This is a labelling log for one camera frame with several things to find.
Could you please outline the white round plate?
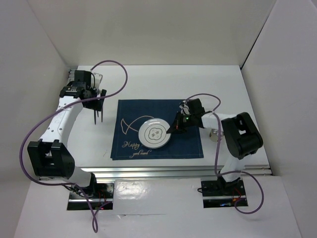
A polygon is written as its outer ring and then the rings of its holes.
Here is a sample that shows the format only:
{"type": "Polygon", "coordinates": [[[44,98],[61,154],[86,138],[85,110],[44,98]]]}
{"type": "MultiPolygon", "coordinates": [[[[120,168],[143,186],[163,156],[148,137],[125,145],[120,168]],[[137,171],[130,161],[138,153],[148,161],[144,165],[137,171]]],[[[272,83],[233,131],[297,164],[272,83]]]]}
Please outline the white round plate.
{"type": "Polygon", "coordinates": [[[143,146],[158,149],[166,145],[171,134],[167,133],[170,125],[163,119],[150,119],[144,122],[139,131],[138,138],[143,146]]]}

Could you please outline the navy fish placemat cloth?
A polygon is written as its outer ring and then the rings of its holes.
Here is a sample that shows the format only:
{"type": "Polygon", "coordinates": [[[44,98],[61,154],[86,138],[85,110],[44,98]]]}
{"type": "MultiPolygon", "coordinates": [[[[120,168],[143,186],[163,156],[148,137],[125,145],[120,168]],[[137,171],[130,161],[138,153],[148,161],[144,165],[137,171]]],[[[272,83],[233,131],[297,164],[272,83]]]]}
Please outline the navy fish placemat cloth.
{"type": "Polygon", "coordinates": [[[111,149],[111,158],[119,160],[197,159],[203,158],[198,127],[184,134],[172,134],[161,148],[147,148],[139,139],[139,129],[150,119],[162,119],[171,124],[179,110],[180,99],[119,100],[111,149]]]}

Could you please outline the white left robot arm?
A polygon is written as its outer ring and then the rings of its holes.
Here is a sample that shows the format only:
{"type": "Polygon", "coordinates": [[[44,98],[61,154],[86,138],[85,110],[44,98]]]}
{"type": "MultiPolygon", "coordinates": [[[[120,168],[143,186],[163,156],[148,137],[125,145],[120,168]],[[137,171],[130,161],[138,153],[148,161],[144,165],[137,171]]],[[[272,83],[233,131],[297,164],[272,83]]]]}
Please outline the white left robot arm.
{"type": "Polygon", "coordinates": [[[62,88],[59,94],[57,114],[38,141],[27,147],[36,176],[61,179],[76,183],[87,198],[98,193],[96,177],[76,167],[75,160],[67,149],[73,125],[83,108],[93,110],[94,117],[103,116],[105,89],[99,89],[103,76],[85,70],[75,70],[74,79],[62,88]]]}

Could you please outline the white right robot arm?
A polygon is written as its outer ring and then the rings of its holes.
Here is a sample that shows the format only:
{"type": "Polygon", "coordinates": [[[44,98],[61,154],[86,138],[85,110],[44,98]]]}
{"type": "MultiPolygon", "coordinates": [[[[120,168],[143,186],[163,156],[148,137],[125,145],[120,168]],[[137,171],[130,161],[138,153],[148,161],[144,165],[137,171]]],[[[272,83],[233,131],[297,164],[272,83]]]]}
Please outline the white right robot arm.
{"type": "Polygon", "coordinates": [[[187,128],[218,129],[216,156],[219,155],[221,137],[224,136],[230,153],[223,168],[215,172],[217,180],[215,190],[228,194],[238,183],[241,171],[244,170],[249,156],[255,154],[262,146],[263,139],[250,115],[246,112],[237,115],[220,115],[214,111],[206,111],[200,99],[187,99],[180,103],[173,123],[167,130],[168,134],[181,134],[187,128]]]}

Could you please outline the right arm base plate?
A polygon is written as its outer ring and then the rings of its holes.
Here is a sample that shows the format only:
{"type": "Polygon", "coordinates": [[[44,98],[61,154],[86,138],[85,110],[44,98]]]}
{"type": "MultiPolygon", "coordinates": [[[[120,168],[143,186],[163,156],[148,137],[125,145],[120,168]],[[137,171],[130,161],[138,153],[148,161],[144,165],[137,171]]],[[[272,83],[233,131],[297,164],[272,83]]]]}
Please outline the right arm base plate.
{"type": "Polygon", "coordinates": [[[248,206],[244,183],[241,179],[228,187],[224,187],[217,180],[201,181],[201,187],[197,189],[197,192],[203,196],[204,208],[234,207],[236,201],[238,201],[238,207],[248,206]]]}

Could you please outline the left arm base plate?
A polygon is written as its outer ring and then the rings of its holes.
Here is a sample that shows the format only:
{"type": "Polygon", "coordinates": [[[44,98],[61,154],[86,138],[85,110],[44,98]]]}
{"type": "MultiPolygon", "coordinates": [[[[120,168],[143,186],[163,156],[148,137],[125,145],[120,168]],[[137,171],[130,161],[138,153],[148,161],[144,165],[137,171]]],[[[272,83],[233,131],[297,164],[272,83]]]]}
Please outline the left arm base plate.
{"type": "MultiPolygon", "coordinates": [[[[89,205],[84,194],[77,188],[68,186],[69,197],[67,203],[67,211],[83,211],[89,210],[89,205]]],[[[113,195],[114,183],[98,183],[96,191],[90,193],[85,190],[89,202],[93,210],[112,210],[113,209],[113,195]]]]}

